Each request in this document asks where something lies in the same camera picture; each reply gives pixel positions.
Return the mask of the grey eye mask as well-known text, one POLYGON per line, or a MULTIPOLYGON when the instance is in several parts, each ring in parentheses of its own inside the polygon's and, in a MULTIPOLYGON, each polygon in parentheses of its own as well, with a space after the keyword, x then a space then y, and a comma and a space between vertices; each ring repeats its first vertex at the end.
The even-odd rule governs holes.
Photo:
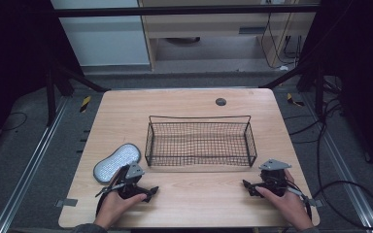
POLYGON ((135 145, 123 144, 94 166, 93 177, 99 183, 108 183, 119 168, 132 162, 138 162, 140 158, 140 150, 135 145))

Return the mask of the black horizontal bar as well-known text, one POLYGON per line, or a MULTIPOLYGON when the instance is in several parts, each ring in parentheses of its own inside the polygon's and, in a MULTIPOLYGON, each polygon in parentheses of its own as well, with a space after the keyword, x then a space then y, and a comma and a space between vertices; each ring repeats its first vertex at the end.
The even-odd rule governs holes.
POLYGON ((53 10, 58 17, 132 17, 176 15, 222 15, 222 14, 269 14, 312 13, 321 9, 320 4, 291 5, 228 5, 228 6, 177 6, 106 9, 61 9, 53 10))

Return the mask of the light wooden shelf unit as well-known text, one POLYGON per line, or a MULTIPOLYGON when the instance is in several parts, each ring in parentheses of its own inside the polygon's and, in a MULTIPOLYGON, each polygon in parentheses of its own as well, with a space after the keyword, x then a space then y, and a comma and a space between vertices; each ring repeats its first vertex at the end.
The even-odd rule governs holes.
MULTIPOLYGON (((137 0, 141 7, 318 4, 320 0, 137 0)), ((284 61, 286 38, 308 36, 315 13, 143 16, 148 40, 256 36, 267 64, 284 61)))

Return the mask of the dark curtain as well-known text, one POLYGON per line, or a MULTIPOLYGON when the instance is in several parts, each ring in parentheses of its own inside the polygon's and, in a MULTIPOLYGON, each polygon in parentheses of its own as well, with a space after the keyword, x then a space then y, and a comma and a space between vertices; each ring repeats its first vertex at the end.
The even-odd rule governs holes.
POLYGON ((342 81, 341 99, 373 158, 373 0, 320 0, 303 54, 319 52, 342 81))
POLYGON ((52 8, 51 0, 0 0, 0 129, 20 96, 45 86, 41 53, 24 23, 30 22, 43 35, 61 65, 79 75, 83 72, 60 20, 27 14, 52 8))

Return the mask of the metal floor rail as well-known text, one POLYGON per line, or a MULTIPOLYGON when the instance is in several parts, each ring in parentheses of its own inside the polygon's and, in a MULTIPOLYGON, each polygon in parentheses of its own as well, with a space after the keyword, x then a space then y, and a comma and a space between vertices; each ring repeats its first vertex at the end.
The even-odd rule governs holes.
POLYGON ((315 113, 313 97, 310 94, 305 93, 302 93, 301 96, 306 108, 311 113, 311 117, 315 121, 315 126, 319 132, 316 147, 317 179, 319 189, 316 191, 316 194, 320 195, 326 206, 341 219, 366 233, 373 233, 373 208, 368 200, 371 192, 357 182, 356 177, 342 158, 340 150, 337 148, 333 137, 327 130, 326 116, 332 110, 336 109, 337 105, 329 103, 323 108, 323 114, 318 116, 315 113), (328 183, 322 182, 322 148, 325 148, 326 154, 331 161, 332 168, 338 176, 335 181, 328 183), (328 189, 334 188, 336 185, 340 185, 345 189, 348 200, 356 212, 357 221, 354 221, 351 216, 343 214, 340 209, 336 208, 335 205, 330 202, 328 189))
POLYGON ((7 233, 17 210, 26 195, 26 192, 33 181, 36 172, 41 164, 42 159, 44 158, 47 149, 51 143, 51 140, 56 132, 56 129, 62 120, 66 107, 70 102, 69 97, 61 97, 59 104, 55 109, 55 117, 52 123, 45 128, 45 131, 34 149, 31 158, 29 159, 21 177, 19 178, 17 185, 10 196, 5 208, 0 214, 0 233, 7 233))

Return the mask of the black wire basket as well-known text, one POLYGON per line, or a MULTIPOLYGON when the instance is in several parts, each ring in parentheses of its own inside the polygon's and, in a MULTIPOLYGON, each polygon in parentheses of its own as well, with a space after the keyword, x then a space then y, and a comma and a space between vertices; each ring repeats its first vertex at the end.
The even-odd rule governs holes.
POLYGON ((149 166, 232 165, 257 159, 250 116, 150 116, 149 166))

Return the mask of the person's right hand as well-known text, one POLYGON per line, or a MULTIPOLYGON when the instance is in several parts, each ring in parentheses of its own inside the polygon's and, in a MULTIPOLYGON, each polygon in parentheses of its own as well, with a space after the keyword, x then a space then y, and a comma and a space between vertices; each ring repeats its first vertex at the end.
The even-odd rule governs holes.
POLYGON ((283 218, 298 232, 314 228, 298 195, 287 190, 283 196, 277 196, 267 188, 259 186, 256 190, 279 210, 283 218))

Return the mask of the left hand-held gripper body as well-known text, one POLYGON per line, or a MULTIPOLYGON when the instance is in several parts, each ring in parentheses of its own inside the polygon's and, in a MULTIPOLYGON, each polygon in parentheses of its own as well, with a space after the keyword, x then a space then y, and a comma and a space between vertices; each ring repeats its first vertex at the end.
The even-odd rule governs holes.
POLYGON ((144 170, 137 162, 121 167, 118 174, 119 196, 123 199, 128 199, 137 194, 144 193, 144 190, 138 186, 138 181, 140 181, 144 174, 144 170))

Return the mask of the white cabinet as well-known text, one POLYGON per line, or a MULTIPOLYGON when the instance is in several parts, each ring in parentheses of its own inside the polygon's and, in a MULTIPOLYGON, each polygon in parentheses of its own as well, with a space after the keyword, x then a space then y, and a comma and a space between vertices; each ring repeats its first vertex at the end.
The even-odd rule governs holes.
MULTIPOLYGON (((51 0, 56 10, 136 8, 137 0, 51 0)), ((140 17, 62 17, 82 67, 149 65, 140 17)))

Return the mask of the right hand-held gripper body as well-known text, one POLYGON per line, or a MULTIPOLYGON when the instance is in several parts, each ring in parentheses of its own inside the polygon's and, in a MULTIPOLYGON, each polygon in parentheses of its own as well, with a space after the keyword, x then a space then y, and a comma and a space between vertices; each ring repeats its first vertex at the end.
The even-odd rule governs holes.
POLYGON ((268 159, 259 166, 262 186, 277 196, 283 196, 286 192, 288 182, 285 170, 290 168, 286 162, 276 159, 268 159))

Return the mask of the yellow black tape strip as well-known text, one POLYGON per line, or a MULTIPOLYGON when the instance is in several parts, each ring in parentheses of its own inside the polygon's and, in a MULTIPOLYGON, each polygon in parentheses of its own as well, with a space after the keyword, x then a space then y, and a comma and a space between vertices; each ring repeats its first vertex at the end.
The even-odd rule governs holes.
POLYGON ((80 113, 84 113, 87 109, 87 106, 91 100, 91 96, 86 96, 83 100, 82 105, 80 106, 80 113))
POLYGON ((302 96, 299 93, 288 93, 287 101, 294 106, 298 106, 298 107, 305 106, 302 96))

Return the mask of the person's left hand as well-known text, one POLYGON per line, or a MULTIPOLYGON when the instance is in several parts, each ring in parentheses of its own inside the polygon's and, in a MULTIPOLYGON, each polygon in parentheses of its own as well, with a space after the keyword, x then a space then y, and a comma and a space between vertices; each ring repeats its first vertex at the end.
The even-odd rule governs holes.
POLYGON ((126 211, 141 203, 146 198, 147 195, 141 193, 128 199, 122 199, 117 192, 111 191, 105 197, 93 223, 105 230, 109 230, 126 211))

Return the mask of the black metal stand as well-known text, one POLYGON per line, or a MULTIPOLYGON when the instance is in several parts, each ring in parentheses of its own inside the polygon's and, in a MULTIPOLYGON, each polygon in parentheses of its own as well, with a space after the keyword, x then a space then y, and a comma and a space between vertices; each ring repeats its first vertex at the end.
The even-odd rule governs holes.
POLYGON ((72 79, 81 83, 90 89, 97 92, 106 92, 108 88, 102 87, 92 81, 88 80, 84 75, 66 68, 57 61, 53 61, 49 66, 46 73, 46 90, 47 90, 47 103, 48 103, 48 122, 47 126, 54 123, 56 117, 56 105, 55 105, 55 92, 57 88, 62 96, 71 96, 75 89, 69 82, 72 79))
POLYGON ((323 114, 323 67, 322 64, 314 59, 301 61, 295 68, 286 72, 278 79, 261 85, 260 88, 273 89, 280 83, 284 83, 289 79, 300 75, 296 88, 299 91, 309 90, 312 86, 315 87, 315 113, 318 116, 323 114))

